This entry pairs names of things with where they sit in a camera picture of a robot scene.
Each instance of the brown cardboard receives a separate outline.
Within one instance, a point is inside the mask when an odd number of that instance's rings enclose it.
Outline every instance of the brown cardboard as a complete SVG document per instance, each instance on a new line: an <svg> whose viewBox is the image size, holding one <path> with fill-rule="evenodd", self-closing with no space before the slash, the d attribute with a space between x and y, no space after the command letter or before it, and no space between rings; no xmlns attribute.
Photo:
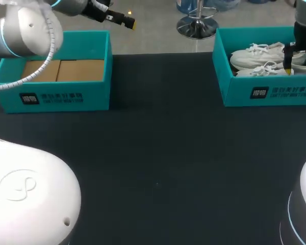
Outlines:
<svg viewBox="0 0 306 245"><path fill-rule="evenodd" d="M21 77L24 78L29 76L30 74L35 72L42 64L43 61L28 61L25 65ZM57 80L59 66L60 60L51 61L47 65L46 69L30 82L55 82Z"/></svg>
<svg viewBox="0 0 306 245"><path fill-rule="evenodd" d="M57 82L102 81L104 60L62 60Z"/></svg>

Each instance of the white sneaker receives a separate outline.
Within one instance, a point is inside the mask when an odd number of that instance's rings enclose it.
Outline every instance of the white sneaker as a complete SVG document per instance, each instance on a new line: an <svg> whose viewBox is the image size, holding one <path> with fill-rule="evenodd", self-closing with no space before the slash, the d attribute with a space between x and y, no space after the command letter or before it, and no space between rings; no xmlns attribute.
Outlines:
<svg viewBox="0 0 306 245"><path fill-rule="evenodd" d="M274 61L268 61L262 66L258 66L254 69L243 69L237 72L237 77L265 77L273 75L288 76L286 71L278 66L279 64ZM294 75L294 70L291 69L291 75Z"/></svg>
<svg viewBox="0 0 306 245"><path fill-rule="evenodd" d="M291 64L291 68L294 70L296 75L306 75L306 66L304 65Z"/></svg>
<svg viewBox="0 0 306 245"><path fill-rule="evenodd" d="M277 64L282 63L284 60L283 48L284 44L280 42L272 45L253 43L250 48L233 52L230 63L238 70L252 69L269 61L274 61ZM305 62L306 53L294 53L292 64L304 65Z"/></svg>

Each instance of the shoelace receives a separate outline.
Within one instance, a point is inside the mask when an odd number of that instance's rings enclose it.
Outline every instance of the shoelace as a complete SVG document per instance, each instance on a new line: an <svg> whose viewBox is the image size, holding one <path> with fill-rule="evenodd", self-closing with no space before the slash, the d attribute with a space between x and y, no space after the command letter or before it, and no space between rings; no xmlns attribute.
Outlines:
<svg viewBox="0 0 306 245"><path fill-rule="evenodd" d="M259 54L261 55L263 52L268 53L269 51L267 50L267 48L269 47L269 45L267 44L255 44L252 43L251 47L247 48L246 50L249 52L252 52L253 55Z"/></svg>
<svg viewBox="0 0 306 245"><path fill-rule="evenodd" d="M253 77L259 77L259 76L268 76L270 74L277 74L278 71L274 70L276 68L277 63L274 61L268 61L263 66L256 67L250 74Z"/></svg>

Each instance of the cardboard box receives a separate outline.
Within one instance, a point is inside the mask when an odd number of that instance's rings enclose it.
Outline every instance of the cardboard box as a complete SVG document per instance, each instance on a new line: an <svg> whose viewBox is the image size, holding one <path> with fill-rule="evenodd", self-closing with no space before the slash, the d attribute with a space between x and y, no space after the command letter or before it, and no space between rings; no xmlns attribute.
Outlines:
<svg viewBox="0 0 306 245"><path fill-rule="evenodd" d="M233 75L229 55L252 43L290 43L293 27L219 28L213 63L225 106L306 105L306 75L240 77Z"/></svg>
<svg viewBox="0 0 306 245"><path fill-rule="evenodd" d="M27 61L21 78L35 72L42 61ZM54 60L30 82L102 81L104 60Z"/></svg>
<svg viewBox="0 0 306 245"><path fill-rule="evenodd" d="M108 110L112 75L108 31L64 32L64 42L33 81L0 91L6 113ZM43 57L2 59L0 85L34 72Z"/></svg>

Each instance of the white cable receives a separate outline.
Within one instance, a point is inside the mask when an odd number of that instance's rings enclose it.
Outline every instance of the white cable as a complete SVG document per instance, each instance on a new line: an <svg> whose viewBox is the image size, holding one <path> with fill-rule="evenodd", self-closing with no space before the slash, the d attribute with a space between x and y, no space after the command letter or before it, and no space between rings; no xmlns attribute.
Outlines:
<svg viewBox="0 0 306 245"><path fill-rule="evenodd" d="M50 44L50 51L49 54L47 55L45 61L43 62L43 64L40 66L40 68L38 68L35 72L33 72L32 74L30 74L29 76L20 79L16 82L12 82L12 83L7 83L7 84L3 84L0 85L0 90L4 90L4 89L10 89L10 88L14 88L17 86L22 85L24 82L29 82L32 79L36 78L38 75L41 74L41 72L43 72L45 70L45 68L47 67L47 65L50 63L50 61L53 58L53 55L55 54L55 48L56 48L56 41L55 41L55 33L54 33L54 29L52 27L52 23L51 20L49 19L48 15L46 14L45 11L42 11L43 16L45 17L46 20L46 24L47 27L49 29L49 33L50 33L50 38L51 38L51 44Z"/></svg>
<svg viewBox="0 0 306 245"><path fill-rule="evenodd" d="M108 6L105 6L104 4L99 3L97 0L92 0L92 3L103 12L107 12L107 10L109 9Z"/></svg>

